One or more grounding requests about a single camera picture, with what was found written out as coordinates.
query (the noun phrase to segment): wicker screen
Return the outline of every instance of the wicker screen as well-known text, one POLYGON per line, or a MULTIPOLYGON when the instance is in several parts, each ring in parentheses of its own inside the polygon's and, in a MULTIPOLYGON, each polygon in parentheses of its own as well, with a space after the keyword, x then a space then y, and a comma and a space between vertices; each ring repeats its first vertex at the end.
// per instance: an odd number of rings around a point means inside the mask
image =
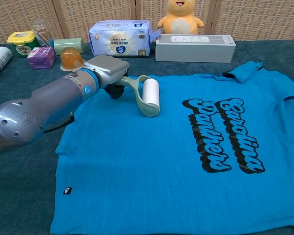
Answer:
POLYGON ((0 43, 6 43, 13 32, 31 30, 30 22, 36 18, 47 21, 55 39, 61 37, 45 0, 0 0, 0 43))
POLYGON ((97 22, 111 19, 134 19, 131 0, 59 0, 68 37, 88 42, 88 31, 97 22))
POLYGON ((215 34, 234 40, 290 40, 294 0, 222 0, 215 34))
MULTIPOLYGON (((136 0, 136 4, 138 9, 138 18, 149 20, 152 23, 153 30, 157 30, 157 25, 159 20, 167 14, 167 0, 153 0, 153 1, 146 1, 146 0, 136 0)), ((208 17, 209 12, 209 5, 210 0, 206 1, 195 1, 195 10, 194 15, 200 18, 205 24, 208 17)), ((200 34, 203 34, 205 31, 204 28, 199 30, 200 34)))

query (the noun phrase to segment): lint roller handle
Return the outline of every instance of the lint roller handle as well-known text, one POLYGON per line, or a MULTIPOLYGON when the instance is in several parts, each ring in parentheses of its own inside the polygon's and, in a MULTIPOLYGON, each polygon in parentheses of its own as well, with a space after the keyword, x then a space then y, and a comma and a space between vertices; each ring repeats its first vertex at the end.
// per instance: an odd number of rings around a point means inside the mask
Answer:
POLYGON ((156 116, 160 112, 159 83, 157 80, 144 75, 136 80, 124 76, 116 84, 131 87, 134 90, 138 107, 147 117, 156 116), (139 94, 140 82, 143 84, 142 97, 139 94))

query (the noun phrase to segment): blue t-shirt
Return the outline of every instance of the blue t-shirt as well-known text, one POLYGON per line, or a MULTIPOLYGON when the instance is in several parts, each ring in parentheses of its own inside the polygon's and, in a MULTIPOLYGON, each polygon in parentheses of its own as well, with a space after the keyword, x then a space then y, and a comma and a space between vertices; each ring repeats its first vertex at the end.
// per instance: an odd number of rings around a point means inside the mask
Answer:
POLYGON ((56 150, 53 234, 243 234, 294 226, 294 82, 262 63, 151 76, 81 105, 56 150))

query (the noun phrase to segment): stuffed animal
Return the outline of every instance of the stuffed animal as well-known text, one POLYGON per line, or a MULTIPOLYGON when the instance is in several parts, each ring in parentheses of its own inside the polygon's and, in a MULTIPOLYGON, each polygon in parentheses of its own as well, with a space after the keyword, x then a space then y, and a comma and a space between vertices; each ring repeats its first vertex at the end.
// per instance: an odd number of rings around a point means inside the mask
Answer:
POLYGON ((195 0, 168 0, 167 15, 163 17, 158 28, 164 34, 198 34, 198 28, 205 25, 194 16, 195 0))

